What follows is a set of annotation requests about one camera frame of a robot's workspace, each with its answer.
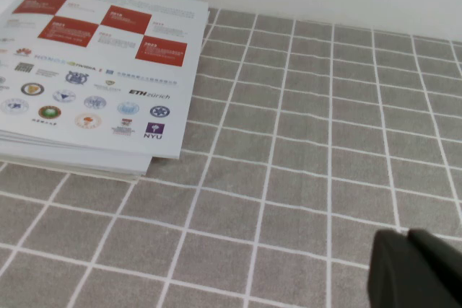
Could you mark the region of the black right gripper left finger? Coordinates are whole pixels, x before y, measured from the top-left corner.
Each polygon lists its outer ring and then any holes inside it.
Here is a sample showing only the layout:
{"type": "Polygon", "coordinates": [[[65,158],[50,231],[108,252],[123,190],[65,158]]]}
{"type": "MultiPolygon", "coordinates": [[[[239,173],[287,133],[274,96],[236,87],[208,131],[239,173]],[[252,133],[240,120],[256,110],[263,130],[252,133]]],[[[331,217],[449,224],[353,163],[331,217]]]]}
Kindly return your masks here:
{"type": "Polygon", "coordinates": [[[367,281],[371,307],[431,307],[432,284],[432,271],[405,236],[375,234],[367,281]]]}

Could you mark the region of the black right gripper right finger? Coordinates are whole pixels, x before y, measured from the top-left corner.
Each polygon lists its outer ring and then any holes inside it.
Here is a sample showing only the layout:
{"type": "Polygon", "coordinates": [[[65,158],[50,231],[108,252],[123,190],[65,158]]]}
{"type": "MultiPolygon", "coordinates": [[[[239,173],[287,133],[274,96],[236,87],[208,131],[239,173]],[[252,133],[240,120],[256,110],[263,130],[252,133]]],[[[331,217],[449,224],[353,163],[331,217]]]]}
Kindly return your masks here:
{"type": "Polygon", "coordinates": [[[461,252],[424,229],[411,229],[407,239],[423,256],[437,281],[461,307],[461,252]]]}

